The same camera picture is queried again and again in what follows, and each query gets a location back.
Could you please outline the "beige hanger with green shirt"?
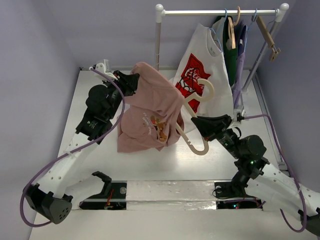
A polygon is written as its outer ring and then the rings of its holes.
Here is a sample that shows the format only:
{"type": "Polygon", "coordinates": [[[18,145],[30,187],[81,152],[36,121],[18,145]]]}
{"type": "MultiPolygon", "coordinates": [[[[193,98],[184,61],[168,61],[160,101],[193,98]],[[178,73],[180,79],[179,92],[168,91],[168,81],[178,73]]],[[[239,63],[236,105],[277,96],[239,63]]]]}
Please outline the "beige hanger with green shirt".
{"type": "Polygon", "coordinates": [[[235,37],[234,27],[239,23],[240,15],[241,15],[240,6],[237,6],[236,9],[237,9],[237,19],[235,22],[233,22],[230,16],[227,16],[229,44],[232,50],[236,48],[236,37],[235,37]]]}

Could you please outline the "wooden clip hanger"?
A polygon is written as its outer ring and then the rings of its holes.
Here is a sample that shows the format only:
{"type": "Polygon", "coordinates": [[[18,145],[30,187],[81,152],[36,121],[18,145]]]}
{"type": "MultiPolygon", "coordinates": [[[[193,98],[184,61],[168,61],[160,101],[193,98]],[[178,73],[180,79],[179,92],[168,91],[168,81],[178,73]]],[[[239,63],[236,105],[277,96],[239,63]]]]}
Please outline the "wooden clip hanger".
{"type": "Polygon", "coordinates": [[[276,48],[275,42],[273,40],[273,35],[275,34],[280,23],[274,21],[270,30],[268,30],[267,25],[265,24],[265,21],[261,16],[257,17],[256,23],[264,38],[264,44],[259,53],[259,60],[262,60],[263,55],[266,53],[267,49],[271,49],[269,61],[273,62],[277,58],[278,54],[281,52],[280,48],[276,48]]]}

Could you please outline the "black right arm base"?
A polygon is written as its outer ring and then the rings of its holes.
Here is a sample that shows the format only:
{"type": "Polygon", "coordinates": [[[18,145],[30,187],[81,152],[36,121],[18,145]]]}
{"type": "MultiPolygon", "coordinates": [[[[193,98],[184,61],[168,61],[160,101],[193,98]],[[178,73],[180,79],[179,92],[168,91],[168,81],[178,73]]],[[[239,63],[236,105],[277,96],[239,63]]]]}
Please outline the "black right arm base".
{"type": "Polygon", "coordinates": [[[262,209],[264,202],[246,193],[249,180],[238,171],[231,181],[216,182],[212,195],[217,199],[217,209],[262,209]]]}

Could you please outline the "green shirt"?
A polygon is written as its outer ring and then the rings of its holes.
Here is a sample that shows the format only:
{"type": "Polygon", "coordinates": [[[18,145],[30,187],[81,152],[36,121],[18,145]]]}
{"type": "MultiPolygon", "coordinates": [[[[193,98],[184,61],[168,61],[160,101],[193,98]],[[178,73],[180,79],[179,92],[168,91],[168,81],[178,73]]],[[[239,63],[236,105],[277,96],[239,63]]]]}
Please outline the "green shirt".
{"type": "Polygon", "coordinates": [[[238,49],[231,49],[228,35],[228,18],[225,20],[223,29],[223,55],[225,67],[228,75],[229,85],[232,87],[235,84],[236,78],[236,61],[238,49]]]}

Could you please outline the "white red print t shirt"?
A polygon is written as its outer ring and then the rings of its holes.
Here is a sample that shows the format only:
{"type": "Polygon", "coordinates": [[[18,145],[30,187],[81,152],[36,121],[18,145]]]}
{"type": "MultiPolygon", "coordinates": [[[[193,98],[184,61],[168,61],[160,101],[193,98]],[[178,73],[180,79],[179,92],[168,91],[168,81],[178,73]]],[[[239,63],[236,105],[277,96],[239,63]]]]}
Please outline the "white red print t shirt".
{"type": "Polygon", "coordinates": [[[215,94],[208,101],[190,100],[188,104],[195,114],[204,117],[233,117],[233,96],[224,55],[214,41],[212,31],[200,23],[191,37],[175,76],[169,81],[185,98],[192,93],[203,97],[208,94],[208,88],[200,84],[199,79],[208,80],[213,85],[215,94]]]}

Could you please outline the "white metal clothes rack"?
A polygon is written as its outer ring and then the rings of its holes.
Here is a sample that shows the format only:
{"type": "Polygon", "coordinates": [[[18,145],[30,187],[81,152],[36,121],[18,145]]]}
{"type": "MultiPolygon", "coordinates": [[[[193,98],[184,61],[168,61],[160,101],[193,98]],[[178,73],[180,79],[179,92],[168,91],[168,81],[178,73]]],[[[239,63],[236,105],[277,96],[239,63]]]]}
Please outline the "white metal clothes rack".
{"type": "MultiPolygon", "coordinates": [[[[279,22],[277,29],[280,26],[280,23],[284,19],[287,11],[289,10],[290,5],[288,3],[282,3],[279,8],[270,9],[270,10],[257,10],[258,16],[275,16],[274,21],[279,22]]],[[[226,9],[227,16],[236,16],[237,17],[237,9],[226,9]]],[[[221,10],[166,10],[162,4],[157,4],[155,6],[155,69],[158,70],[160,68],[160,46],[161,46],[161,29],[162,22],[164,17],[182,17],[182,16],[222,16],[225,14],[225,9],[221,10]]],[[[240,10],[241,16],[253,16],[255,14],[255,9],[253,10],[240,10]]],[[[260,65],[262,60],[259,60],[260,52],[250,70],[250,73],[242,87],[242,91],[246,92],[250,83],[252,82],[253,76],[256,73],[258,66],[260,65]]]]}

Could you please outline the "lavender shirt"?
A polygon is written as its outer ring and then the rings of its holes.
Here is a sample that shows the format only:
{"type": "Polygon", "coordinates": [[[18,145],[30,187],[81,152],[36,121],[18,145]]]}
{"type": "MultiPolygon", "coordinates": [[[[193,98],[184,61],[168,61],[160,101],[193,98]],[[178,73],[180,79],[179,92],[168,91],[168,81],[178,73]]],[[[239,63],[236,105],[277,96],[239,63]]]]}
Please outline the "lavender shirt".
{"type": "Polygon", "coordinates": [[[236,59],[235,83],[231,88],[234,110],[239,106],[239,100],[242,92],[241,80],[242,80],[244,62],[246,58],[247,33],[248,33],[248,26],[244,24],[244,21],[241,21],[235,27],[235,43],[237,46],[237,59],[236,59]]]}

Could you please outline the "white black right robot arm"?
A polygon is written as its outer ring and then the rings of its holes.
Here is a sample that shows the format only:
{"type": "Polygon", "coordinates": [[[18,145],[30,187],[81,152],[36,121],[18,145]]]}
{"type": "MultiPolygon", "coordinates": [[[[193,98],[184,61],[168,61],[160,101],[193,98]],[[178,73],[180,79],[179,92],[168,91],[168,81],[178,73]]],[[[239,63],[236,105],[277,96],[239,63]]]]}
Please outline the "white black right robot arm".
{"type": "Polygon", "coordinates": [[[215,184],[212,194],[216,198],[256,197],[300,221],[303,231],[319,236],[320,194],[270,163],[264,157],[267,149],[258,135],[240,138],[230,128],[232,118],[226,114],[191,120],[206,141],[217,140],[235,158],[237,173],[231,181],[215,184]]]}

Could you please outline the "pink t shirt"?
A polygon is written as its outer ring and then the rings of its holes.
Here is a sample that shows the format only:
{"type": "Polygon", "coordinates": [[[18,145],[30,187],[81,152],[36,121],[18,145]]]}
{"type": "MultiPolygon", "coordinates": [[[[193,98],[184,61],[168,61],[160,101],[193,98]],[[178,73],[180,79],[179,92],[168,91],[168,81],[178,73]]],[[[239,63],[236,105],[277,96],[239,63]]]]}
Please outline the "pink t shirt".
{"type": "Polygon", "coordinates": [[[139,74],[136,93],[127,96],[129,108],[117,126],[117,151],[134,153],[175,144],[181,137],[176,126],[184,127],[181,115],[184,97],[161,73],[145,62],[131,70],[139,74]]]}

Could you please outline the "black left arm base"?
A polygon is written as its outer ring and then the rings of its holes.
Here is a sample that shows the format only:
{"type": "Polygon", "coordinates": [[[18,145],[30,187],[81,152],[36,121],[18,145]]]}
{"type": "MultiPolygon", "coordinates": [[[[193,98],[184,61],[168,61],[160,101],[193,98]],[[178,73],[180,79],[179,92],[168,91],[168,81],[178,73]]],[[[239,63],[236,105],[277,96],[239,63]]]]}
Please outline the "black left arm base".
{"type": "Polygon", "coordinates": [[[126,210],[127,181],[113,181],[106,174],[96,171],[92,176],[103,182],[102,189],[79,205],[81,210],[126,210]]]}

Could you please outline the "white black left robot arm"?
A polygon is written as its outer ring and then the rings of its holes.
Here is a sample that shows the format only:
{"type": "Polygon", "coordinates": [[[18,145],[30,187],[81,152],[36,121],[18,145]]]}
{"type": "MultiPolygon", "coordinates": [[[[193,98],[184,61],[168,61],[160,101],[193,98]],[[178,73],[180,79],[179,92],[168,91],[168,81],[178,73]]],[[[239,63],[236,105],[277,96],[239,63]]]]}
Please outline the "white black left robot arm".
{"type": "Polygon", "coordinates": [[[48,224],[61,223],[70,213],[74,196],[67,194],[72,177],[103,139],[120,123],[120,115],[115,123],[111,120],[117,110],[125,112],[125,98],[133,96],[140,75],[124,74],[119,70],[113,73],[94,73],[102,78],[102,84],[93,86],[85,101],[86,110],[64,154],[43,167],[24,187],[20,199],[20,216],[29,226],[36,228],[26,219],[24,202],[30,208],[45,217],[48,224]]]}

